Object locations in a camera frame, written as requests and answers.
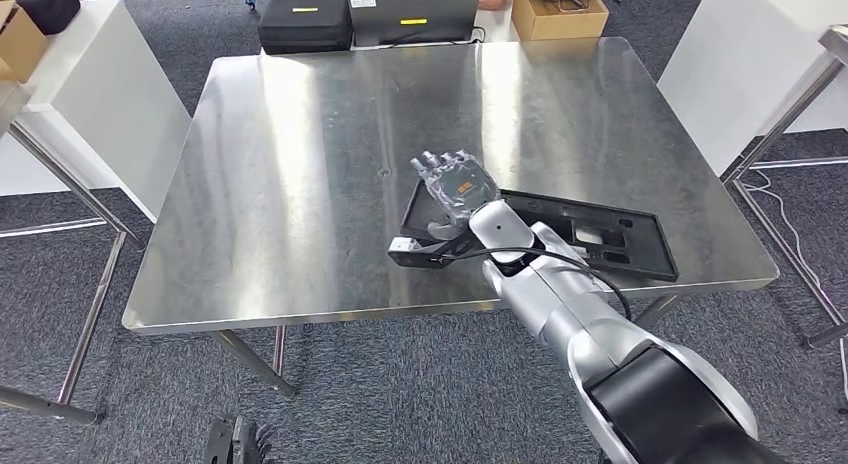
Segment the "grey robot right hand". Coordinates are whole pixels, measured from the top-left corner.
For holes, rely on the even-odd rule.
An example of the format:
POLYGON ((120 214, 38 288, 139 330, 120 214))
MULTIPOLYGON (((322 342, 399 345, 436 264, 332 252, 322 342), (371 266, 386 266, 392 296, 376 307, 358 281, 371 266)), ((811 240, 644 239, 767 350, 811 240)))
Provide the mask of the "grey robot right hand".
POLYGON ((501 199, 495 180, 476 157, 465 150, 440 156, 423 151, 420 157, 413 157, 410 164, 430 196, 448 216, 447 223, 427 225, 427 232, 437 240, 458 238, 468 230, 469 220, 476 211, 501 199))

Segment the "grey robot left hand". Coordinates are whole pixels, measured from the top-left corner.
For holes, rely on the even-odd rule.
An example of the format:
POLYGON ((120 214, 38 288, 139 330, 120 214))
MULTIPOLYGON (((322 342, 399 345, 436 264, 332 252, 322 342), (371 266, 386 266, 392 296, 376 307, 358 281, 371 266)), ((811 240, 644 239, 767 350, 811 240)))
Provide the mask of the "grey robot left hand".
POLYGON ((258 425, 243 416, 211 420, 203 453, 206 464, 263 464, 269 458, 274 430, 269 424, 258 425))

